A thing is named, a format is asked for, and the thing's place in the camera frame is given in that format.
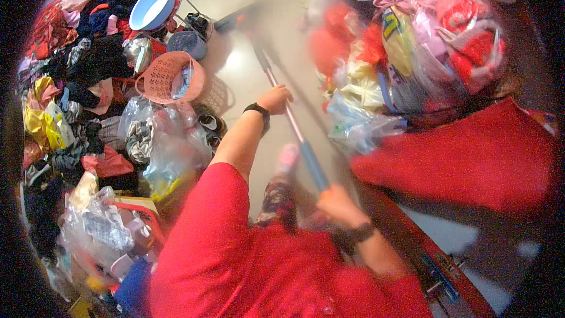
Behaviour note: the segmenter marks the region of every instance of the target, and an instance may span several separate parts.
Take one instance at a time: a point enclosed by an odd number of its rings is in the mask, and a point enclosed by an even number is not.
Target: red clothing
[[[416,199],[519,215],[553,198],[558,152],[558,140],[509,97],[441,128],[385,137],[351,170]]]
[[[326,233],[249,228],[249,187],[210,166],[189,194],[152,276],[157,317],[431,317],[416,277],[378,286]]]

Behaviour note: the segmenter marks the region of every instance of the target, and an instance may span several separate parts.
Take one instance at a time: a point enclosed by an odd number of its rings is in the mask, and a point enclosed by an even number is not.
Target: floor
[[[257,0],[190,1],[201,12],[218,20]],[[293,110],[328,178],[345,185],[355,197],[347,158],[327,138],[332,125],[320,107],[325,99],[321,96],[320,81],[306,50],[307,34],[300,31],[302,0],[271,0],[271,3],[257,31],[270,40],[273,71],[279,82],[287,84],[293,92]],[[191,11],[188,3],[182,3],[178,13],[185,16]],[[501,17],[512,17],[512,11],[502,10]],[[547,89],[549,74],[543,64],[543,52],[536,49],[535,34],[531,28],[519,24],[505,25],[505,30],[510,33],[515,46],[521,46],[511,51],[510,67],[512,76],[524,86],[525,93],[518,98],[519,102],[523,107],[554,111],[555,106],[548,97],[551,95]],[[529,60],[527,64],[524,64],[524,58]],[[251,44],[241,32],[224,35],[214,32],[201,63],[207,71],[207,86],[200,99],[220,114],[228,127],[235,123],[247,105],[270,88]],[[251,171],[251,218],[260,211],[263,190],[272,176],[279,150],[290,142],[295,142],[295,138],[285,117],[272,117],[271,130],[259,145]],[[303,210],[311,211],[317,191],[302,161],[297,179],[300,181],[297,196]],[[413,199],[401,202],[403,211],[443,251],[469,257],[466,275],[500,314],[518,288],[528,263],[539,250],[540,226],[501,219],[495,222],[480,217],[469,219],[472,216],[446,213],[442,209],[423,206]],[[433,310],[435,316],[445,316],[438,307],[433,307]]]

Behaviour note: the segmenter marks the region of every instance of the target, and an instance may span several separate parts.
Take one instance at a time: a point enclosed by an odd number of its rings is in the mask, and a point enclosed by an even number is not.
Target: black wristwatch
[[[252,103],[252,104],[248,105],[247,108],[245,108],[244,113],[245,113],[246,110],[256,110],[259,113],[261,113],[261,115],[263,115],[263,134],[261,134],[261,136],[265,135],[267,133],[267,131],[269,131],[269,128],[271,127],[271,124],[270,124],[271,114],[269,113],[269,111],[265,110],[263,107],[259,106],[257,103]]]
[[[351,236],[356,243],[365,242],[371,236],[373,236],[373,232],[375,231],[375,227],[372,223],[363,223],[361,226],[357,227],[356,229],[351,230]]]

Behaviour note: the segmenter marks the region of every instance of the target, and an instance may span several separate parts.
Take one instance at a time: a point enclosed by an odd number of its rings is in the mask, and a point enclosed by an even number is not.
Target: person
[[[357,229],[367,268],[346,266],[324,232],[296,228],[290,200],[295,145],[281,154],[261,214],[248,225],[249,174],[269,115],[284,113],[284,85],[248,107],[188,194],[152,276],[157,317],[431,317],[418,278],[346,190],[317,207]]]

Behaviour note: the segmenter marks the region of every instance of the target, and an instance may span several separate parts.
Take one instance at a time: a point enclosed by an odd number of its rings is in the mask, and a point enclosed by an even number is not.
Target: bundle of clothes
[[[25,229],[65,300],[77,299],[78,286],[96,294],[112,287],[111,304],[99,316],[121,316],[118,303],[130,316],[147,315],[136,301],[143,291],[131,291],[131,284],[139,272],[149,277],[163,243],[155,204],[166,208],[167,195],[203,172],[227,131],[205,105],[155,103],[134,87],[139,73],[167,54],[166,44],[151,36],[162,32],[130,29],[137,1],[46,5],[20,61],[15,91],[26,133],[20,187]],[[193,81],[194,72],[177,75],[177,85],[187,88],[172,89],[179,96],[171,101],[186,100],[188,92],[196,98],[204,81]],[[134,198],[124,204],[114,190]],[[136,274],[128,280],[131,271]]]
[[[522,110],[503,83],[507,39],[490,0],[342,0],[321,12],[309,48],[329,138],[361,180],[521,215],[549,201],[555,116]]]

